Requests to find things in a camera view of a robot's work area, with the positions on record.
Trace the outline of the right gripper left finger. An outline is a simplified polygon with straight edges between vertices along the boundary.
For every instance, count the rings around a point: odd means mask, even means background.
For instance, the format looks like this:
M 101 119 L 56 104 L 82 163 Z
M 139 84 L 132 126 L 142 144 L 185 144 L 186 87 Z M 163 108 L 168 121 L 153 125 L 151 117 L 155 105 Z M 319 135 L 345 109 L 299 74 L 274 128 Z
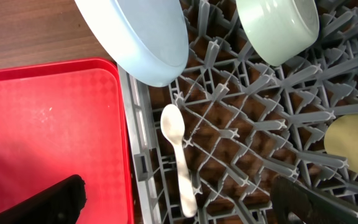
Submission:
M 1 212 L 0 224 L 75 224 L 85 203 L 85 182 L 71 175 Z

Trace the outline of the yellow plastic cup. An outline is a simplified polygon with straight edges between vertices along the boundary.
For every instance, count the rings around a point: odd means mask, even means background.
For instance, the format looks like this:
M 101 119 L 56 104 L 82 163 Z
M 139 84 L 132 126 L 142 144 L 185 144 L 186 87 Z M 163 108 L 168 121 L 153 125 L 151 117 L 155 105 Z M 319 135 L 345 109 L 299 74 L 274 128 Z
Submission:
M 350 170 L 358 173 L 358 114 L 335 120 L 326 131 L 324 147 L 328 154 L 346 157 Z

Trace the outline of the green bowl with rice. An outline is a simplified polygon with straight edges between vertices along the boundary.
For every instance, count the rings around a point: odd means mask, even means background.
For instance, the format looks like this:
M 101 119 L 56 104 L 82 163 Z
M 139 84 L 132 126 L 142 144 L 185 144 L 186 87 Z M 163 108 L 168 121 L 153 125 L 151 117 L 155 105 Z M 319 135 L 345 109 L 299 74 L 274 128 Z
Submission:
M 319 36 L 314 0 L 236 0 L 236 7 L 254 50 L 275 67 L 313 45 Z

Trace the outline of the white plastic spoon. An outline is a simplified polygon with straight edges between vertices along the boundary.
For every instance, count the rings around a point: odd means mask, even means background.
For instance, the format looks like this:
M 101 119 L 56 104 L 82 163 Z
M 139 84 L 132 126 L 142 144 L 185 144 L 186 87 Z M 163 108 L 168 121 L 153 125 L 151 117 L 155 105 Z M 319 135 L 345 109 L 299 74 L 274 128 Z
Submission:
M 196 197 L 183 151 L 185 124 L 179 108 L 174 104 L 164 107 L 160 119 L 163 136 L 173 146 L 177 164 L 178 186 L 180 191 L 181 209 L 185 217 L 190 218 L 197 213 Z

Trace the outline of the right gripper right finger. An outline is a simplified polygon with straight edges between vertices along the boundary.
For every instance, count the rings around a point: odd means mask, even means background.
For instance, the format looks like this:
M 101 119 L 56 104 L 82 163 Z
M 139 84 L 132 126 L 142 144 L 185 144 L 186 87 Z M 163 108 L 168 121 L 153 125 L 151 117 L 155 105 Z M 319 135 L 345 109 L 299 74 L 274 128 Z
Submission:
M 342 212 L 310 190 L 285 177 L 274 179 L 270 200 L 279 224 L 358 224 L 358 218 Z

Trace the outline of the light blue plate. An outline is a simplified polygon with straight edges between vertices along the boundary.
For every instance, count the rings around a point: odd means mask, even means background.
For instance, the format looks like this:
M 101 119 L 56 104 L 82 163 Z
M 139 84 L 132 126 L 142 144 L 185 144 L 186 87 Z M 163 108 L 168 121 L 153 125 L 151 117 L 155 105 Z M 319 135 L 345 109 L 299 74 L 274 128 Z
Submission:
M 189 43 L 179 0 L 75 0 L 98 42 L 117 64 L 149 86 L 184 71 Z

